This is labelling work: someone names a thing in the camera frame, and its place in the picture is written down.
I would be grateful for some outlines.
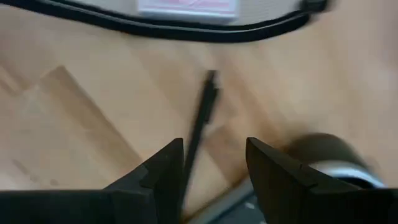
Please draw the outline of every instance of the wheel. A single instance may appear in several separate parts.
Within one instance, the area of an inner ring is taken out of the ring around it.
[[[384,184],[344,140],[332,134],[308,134],[292,141],[286,153],[310,167],[363,189]]]

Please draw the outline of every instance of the wooden floor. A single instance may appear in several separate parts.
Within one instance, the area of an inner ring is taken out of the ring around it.
[[[350,142],[398,187],[398,2],[340,1],[248,44],[148,39],[0,6],[0,189],[100,189],[187,137],[206,70],[223,92],[186,214],[246,176],[245,139]]]

